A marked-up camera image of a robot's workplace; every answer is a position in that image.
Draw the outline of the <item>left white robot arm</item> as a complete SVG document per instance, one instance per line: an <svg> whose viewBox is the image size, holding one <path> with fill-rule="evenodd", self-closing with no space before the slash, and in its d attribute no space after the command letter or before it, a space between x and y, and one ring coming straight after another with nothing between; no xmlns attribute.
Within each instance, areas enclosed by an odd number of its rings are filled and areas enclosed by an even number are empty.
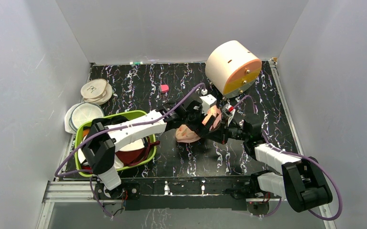
<svg viewBox="0 0 367 229"><path fill-rule="evenodd" d="M122 196L124 186L115 166L116 152L126 145L153 134L162 134L181 125L192 131L205 130L202 123L208 110L216 104L212 95L187 95L179 102L167 102L148 114L115 125L100 122L90 127L85 140L80 143L92 174L105 186L111 198Z"/></svg>

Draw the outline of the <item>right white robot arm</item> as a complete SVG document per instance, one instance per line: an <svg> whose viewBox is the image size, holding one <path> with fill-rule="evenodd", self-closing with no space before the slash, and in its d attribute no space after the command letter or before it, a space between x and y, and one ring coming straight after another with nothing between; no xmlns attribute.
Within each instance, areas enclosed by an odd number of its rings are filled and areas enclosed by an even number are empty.
<svg viewBox="0 0 367 229"><path fill-rule="evenodd" d="M241 140L252 159L270 167L253 173L248 182L234 183L226 193L234 198L261 198L272 193L286 199L296 212L332 202L332 192L317 161L311 157L288 155L274 147L265 139L260 123L244 121L240 125L224 114L218 130L222 131L225 140Z"/></svg>

